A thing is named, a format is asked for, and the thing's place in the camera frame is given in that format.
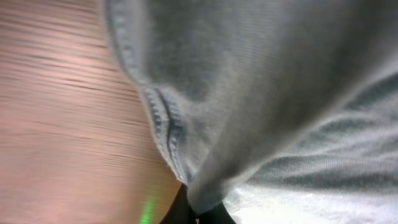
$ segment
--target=wooden surface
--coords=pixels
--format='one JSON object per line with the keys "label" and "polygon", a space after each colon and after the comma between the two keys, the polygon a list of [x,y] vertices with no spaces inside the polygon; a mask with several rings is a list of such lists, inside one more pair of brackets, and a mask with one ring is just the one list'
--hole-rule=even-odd
{"label": "wooden surface", "polygon": [[0,0],[2,224],[158,223],[178,190],[96,4]]}

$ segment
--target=gray shirt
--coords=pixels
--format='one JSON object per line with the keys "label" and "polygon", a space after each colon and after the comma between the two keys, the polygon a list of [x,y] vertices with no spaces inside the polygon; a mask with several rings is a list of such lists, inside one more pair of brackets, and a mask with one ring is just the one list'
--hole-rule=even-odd
{"label": "gray shirt", "polygon": [[192,208],[398,222],[398,1],[112,0],[111,44]]}

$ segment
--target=cloth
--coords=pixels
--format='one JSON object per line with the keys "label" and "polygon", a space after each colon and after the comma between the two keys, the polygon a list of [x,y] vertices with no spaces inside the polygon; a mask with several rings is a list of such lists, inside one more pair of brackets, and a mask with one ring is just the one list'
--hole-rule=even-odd
{"label": "cloth", "polygon": [[105,12],[194,211],[398,220],[398,1],[109,0]]}

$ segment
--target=brown tabletop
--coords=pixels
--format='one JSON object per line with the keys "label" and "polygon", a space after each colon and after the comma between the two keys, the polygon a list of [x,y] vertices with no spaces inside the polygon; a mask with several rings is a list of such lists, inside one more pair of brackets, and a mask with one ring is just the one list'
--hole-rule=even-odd
{"label": "brown tabletop", "polygon": [[158,223],[175,197],[96,4],[0,0],[0,223]]}

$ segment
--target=gray t-shirt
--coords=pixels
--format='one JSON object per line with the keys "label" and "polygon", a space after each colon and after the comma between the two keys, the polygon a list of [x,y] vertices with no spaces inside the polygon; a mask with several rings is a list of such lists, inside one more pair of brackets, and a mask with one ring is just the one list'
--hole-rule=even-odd
{"label": "gray t-shirt", "polygon": [[198,213],[398,222],[398,1],[109,0],[111,44]]}

